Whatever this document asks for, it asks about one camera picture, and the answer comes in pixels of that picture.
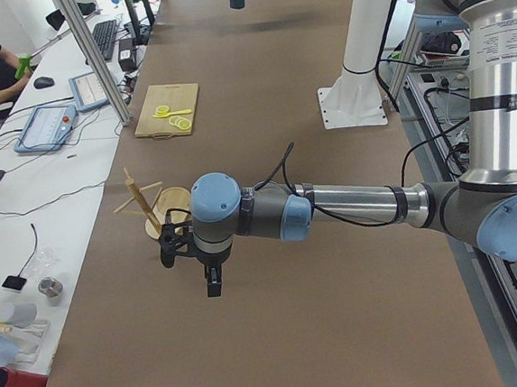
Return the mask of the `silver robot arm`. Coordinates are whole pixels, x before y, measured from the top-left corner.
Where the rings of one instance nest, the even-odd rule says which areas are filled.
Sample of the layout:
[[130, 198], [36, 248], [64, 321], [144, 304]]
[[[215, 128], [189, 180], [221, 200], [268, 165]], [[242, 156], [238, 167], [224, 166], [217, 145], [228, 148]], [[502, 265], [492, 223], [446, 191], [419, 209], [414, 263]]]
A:
[[419, 16], [458, 15], [469, 29], [469, 167], [455, 182], [356, 187], [241, 188], [208, 173], [191, 191], [192, 238], [208, 296], [236, 235], [301, 241], [313, 220], [358, 226], [408, 223], [517, 261], [517, 0], [416, 0]]

